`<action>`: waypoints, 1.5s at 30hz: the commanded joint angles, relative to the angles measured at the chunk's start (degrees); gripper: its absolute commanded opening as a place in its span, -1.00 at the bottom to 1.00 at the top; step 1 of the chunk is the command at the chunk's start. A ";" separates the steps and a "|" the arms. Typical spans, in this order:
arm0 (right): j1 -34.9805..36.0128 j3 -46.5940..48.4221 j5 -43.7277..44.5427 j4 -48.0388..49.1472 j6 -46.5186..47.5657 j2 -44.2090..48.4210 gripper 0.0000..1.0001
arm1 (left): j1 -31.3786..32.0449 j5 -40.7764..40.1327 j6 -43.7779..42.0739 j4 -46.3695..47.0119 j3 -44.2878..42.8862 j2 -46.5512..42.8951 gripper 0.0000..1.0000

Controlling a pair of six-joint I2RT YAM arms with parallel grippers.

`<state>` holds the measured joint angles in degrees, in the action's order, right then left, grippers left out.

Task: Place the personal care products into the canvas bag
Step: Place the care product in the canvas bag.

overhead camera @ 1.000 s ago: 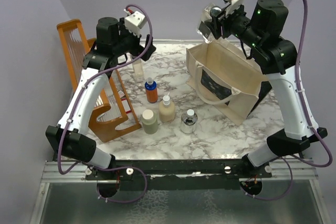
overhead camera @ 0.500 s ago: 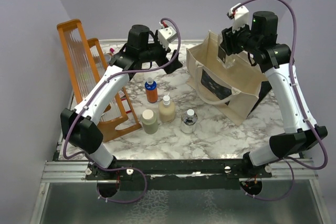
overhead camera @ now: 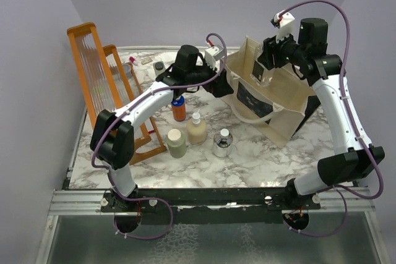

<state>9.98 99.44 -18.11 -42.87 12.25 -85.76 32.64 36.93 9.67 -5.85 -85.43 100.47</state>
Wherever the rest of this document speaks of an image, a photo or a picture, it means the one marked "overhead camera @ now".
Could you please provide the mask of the orange bottle blue cap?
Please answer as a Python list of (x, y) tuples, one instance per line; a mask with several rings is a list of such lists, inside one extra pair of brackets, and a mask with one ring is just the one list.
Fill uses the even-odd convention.
[(181, 95), (171, 102), (173, 118), (175, 121), (181, 122), (186, 118), (185, 98)]

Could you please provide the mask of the silver chrome bottle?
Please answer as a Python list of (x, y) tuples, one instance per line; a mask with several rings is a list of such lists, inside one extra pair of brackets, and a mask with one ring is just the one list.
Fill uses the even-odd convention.
[(219, 158), (227, 157), (231, 152), (233, 136), (228, 129), (221, 129), (213, 136), (213, 154)]

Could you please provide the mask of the beige canvas tote bag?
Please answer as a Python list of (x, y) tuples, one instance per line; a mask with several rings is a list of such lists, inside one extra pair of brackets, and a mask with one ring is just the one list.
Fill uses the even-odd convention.
[(255, 47), (259, 42), (246, 37), (239, 50), (228, 56), (226, 78), (233, 89), (223, 101), (242, 122), (253, 125), (277, 147), (284, 147), (321, 105), (305, 81), (295, 76), (288, 64), (274, 69), (268, 87), (251, 78)]

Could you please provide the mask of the clear bottle black cap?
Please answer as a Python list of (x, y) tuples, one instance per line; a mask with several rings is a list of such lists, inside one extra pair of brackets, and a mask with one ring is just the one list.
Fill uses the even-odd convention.
[(153, 63), (153, 69), (155, 72), (155, 76), (158, 77), (160, 74), (164, 73), (166, 67), (163, 61), (157, 61)]

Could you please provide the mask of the green bottle cream lid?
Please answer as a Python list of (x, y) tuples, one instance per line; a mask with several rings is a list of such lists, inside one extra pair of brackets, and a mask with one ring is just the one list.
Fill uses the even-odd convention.
[(178, 129), (171, 129), (166, 135), (166, 143), (173, 158), (182, 158), (186, 154), (186, 138)]

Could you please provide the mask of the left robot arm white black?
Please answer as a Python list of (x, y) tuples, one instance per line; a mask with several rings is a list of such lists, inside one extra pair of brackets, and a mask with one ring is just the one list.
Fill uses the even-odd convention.
[(123, 211), (136, 206), (133, 193), (137, 185), (127, 168), (134, 156), (135, 131), (162, 107), (179, 98), (190, 88), (203, 87), (216, 98), (233, 92), (226, 80), (227, 50), (211, 46), (201, 53), (192, 45), (183, 45), (174, 62), (154, 83), (129, 104), (110, 112), (101, 111), (90, 141), (92, 158), (101, 160), (108, 171), (111, 186), (117, 193), (115, 204)]

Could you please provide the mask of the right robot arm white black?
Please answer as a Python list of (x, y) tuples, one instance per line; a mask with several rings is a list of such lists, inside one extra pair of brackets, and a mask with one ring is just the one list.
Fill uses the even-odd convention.
[(288, 181), (285, 204), (292, 209), (304, 205), (307, 195), (344, 182), (367, 177), (385, 157), (361, 126), (341, 75), (342, 60), (327, 53), (328, 23), (320, 18), (301, 20), (298, 39), (293, 38), (294, 17), (286, 13), (273, 17), (275, 36), (264, 40), (257, 62), (267, 70), (287, 64), (299, 67), (312, 87), (327, 117), (334, 155), (321, 159), (310, 173)]

